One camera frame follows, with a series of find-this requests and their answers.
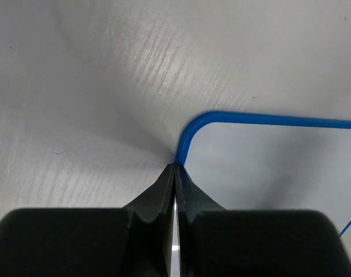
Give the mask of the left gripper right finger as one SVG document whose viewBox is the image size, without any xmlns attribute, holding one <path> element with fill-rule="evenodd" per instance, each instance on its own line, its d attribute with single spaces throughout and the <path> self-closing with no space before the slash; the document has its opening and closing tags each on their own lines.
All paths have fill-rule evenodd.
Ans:
<svg viewBox="0 0 351 277">
<path fill-rule="evenodd" d="M 351 276 L 334 225 L 311 210 L 227 210 L 175 166 L 181 276 Z"/>
</svg>

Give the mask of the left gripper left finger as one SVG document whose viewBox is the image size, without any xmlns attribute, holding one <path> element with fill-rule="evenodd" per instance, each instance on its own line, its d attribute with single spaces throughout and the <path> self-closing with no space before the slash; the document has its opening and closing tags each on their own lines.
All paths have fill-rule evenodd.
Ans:
<svg viewBox="0 0 351 277">
<path fill-rule="evenodd" d="M 121 208 L 22 208 L 0 221 L 0 276 L 169 276 L 175 166 Z"/>
</svg>

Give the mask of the blue-framed small whiteboard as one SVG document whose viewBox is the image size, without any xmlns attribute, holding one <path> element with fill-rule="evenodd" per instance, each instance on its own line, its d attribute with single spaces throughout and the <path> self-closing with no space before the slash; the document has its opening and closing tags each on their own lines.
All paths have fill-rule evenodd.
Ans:
<svg viewBox="0 0 351 277">
<path fill-rule="evenodd" d="M 181 133 L 175 162 L 227 209 L 311 209 L 351 260 L 351 121 L 211 111 Z"/>
</svg>

